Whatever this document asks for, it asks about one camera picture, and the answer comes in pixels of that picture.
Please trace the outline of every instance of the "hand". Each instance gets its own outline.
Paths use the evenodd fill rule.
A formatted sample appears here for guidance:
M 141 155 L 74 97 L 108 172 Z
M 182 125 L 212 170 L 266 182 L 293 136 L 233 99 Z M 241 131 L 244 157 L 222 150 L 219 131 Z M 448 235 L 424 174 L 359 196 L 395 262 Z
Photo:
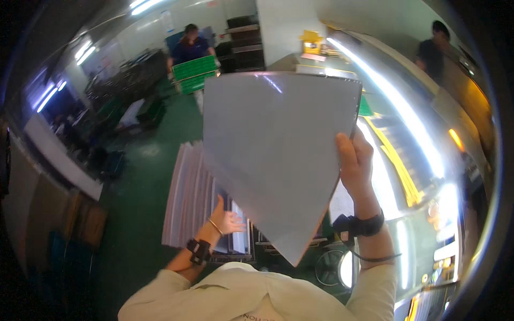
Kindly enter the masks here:
M 223 234 L 244 232 L 246 224 L 242 223 L 242 218 L 234 212 L 224 211 L 223 203 L 223 197 L 218 195 L 218 204 L 211 214 L 211 220 Z
M 357 127 L 352 140 L 345 134 L 336 135 L 337 150 L 341 158 L 341 183 L 355 200 L 356 197 L 373 193 L 373 147 Z

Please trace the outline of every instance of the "sign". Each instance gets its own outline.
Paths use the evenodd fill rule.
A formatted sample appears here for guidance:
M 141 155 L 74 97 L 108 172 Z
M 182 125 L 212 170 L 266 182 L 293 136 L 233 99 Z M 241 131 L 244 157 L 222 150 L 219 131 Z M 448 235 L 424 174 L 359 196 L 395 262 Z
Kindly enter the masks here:
M 161 12 L 161 21 L 162 21 L 162 25 L 164 26 L 164 29 L 166 30 L 166 32 L 172 32 L 174 27 L 173 27 L 173 20 L 171 18 L 171 12 L 166 10 L 166 11 L 163 11 Z

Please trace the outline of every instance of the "wristband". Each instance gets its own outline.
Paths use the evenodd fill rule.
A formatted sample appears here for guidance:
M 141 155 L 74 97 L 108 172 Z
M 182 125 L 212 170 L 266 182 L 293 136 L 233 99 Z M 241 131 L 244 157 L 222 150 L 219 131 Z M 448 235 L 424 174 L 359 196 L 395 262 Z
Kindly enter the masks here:
M 373 236 L 380 232 L 384 224 L 384 212 L 372 218 L 361 220 L 355 216 L 346 217 L 343 214 L 332 224 L 337 233 L 348 232 L 348 238 L 356 236 Z

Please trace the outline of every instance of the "white sheet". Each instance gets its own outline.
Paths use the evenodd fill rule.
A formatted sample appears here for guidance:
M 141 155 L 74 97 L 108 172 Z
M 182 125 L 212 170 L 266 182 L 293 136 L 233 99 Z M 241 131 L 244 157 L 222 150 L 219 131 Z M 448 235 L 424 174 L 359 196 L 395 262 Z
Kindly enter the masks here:
M 361 90 L 356 80 L 275 72 L 205 81 L 206 165 L 294 266 L 336 186 L 334 138 L 352 132 Z

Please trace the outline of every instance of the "cardboard box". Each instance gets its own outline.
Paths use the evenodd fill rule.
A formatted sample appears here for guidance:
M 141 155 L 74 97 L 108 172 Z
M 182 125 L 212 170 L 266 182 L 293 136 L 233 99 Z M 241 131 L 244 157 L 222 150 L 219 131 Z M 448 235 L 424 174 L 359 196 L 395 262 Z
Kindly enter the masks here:
M 93 249 L 100 246 L 103 229 L 107 219 L 107 211 L 98 203 L 93 203 L 80 213 L 80 224 L 77 226 L 78 239 Z

